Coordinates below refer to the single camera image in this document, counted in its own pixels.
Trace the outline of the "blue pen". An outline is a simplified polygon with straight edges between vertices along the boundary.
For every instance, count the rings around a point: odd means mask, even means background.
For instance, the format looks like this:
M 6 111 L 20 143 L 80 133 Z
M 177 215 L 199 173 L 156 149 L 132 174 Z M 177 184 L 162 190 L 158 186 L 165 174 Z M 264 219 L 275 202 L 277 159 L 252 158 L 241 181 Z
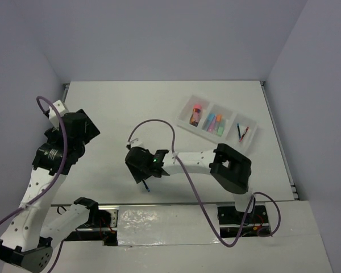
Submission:
M 149 189 L 147 183 L 145 182 L 145 180 L 142 180 L 142 183 L 143 183 L 145 189 L 147 190 L 147 192 L 150 192 L 150 189 Z

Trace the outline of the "pink-capped small bottle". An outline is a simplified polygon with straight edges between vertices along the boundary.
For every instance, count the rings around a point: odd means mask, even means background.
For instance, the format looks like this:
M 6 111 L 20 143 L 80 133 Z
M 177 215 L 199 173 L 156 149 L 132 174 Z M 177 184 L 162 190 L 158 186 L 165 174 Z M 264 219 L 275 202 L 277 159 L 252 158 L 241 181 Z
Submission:
M 200 104 L 195 104 L 193 106 L 189 124 L 194 127 L 197 127 L 201 120 L 201 113 L 202 113 L 202 106 Z

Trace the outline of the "blue highlighter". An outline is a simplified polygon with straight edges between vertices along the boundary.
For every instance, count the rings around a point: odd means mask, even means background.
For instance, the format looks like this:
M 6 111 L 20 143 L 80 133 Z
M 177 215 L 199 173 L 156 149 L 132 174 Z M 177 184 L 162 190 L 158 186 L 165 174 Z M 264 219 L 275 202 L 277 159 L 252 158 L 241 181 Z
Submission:
M 214 117 L 215 117 L 215 114 L 214 114 L 214 113 L 210 113 L 210 114 L 207 116 L 207 118 L 206 118 L 206 120 L 205 120 L 205 123 L 203 124 L 203 127 L 202 127 L 203 130 L 205 130 L 205 131 L 208 130 L 208 128 L 209 128 L 210 124 L 212 123 Z

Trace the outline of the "purple highlighter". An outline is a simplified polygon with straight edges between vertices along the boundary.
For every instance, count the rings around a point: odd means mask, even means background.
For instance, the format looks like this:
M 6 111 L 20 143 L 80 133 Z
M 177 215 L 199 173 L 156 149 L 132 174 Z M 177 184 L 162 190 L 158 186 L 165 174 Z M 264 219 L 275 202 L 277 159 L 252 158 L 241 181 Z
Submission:
M 210 126 L 209 126 L 209 128 L 208 128 L 208 132 L 213 133 L 216 121 L 217 121 L 217 118 L 214 117 L 212 122 L 211 122 L 211 124 L 210 124 Z

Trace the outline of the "red pen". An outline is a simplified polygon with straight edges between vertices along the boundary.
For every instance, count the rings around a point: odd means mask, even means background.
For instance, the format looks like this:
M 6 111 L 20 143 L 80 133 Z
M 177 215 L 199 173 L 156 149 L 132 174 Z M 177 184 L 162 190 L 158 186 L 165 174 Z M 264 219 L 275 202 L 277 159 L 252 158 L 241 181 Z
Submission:
M 246 133 L 249 131 L 249 127 L 246 127 L 246 129 L 244 130 L 244 132 L 242 133 L 242 135 L 239 138 L 239 142 L 242 142 Z

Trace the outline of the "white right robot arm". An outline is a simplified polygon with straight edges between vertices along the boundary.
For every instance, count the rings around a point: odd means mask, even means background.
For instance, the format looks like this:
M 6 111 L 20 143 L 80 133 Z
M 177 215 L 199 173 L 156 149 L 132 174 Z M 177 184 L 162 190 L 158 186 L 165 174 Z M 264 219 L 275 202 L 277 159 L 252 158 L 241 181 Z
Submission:
M 216 149 L 208 151 L 157 150 L 154 154 L 135 146 L 127 153 L 125 164 L 137 183 L 182 172 L 211 175 L 224 190 L 233 194 L 239 221 L 249 222 L 256 214 L 255 198 L 249 188 L 252 162 L 227 144 L 220 143 Z

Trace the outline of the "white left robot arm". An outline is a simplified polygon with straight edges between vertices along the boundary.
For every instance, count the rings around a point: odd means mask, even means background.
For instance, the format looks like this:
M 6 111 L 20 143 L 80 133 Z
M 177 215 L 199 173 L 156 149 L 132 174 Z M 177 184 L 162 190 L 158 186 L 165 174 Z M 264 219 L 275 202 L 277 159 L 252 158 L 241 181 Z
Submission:
M 53 249 L 73 230 L 95 226 L 100 219 L 98 203 L 80 197 L 67 211 L 45 225 L 44 220 L 59 187 L 70 168 L 85 153 L 85 145 L 100 134 L 82 110 L 62 116 L 65 133 L 51 127 L 45 132 L 47 141 L 36 152 L 31 178 L 19 206 L 20 212 L 0 237 L 0 260 L 29 272 L 42 272 Z

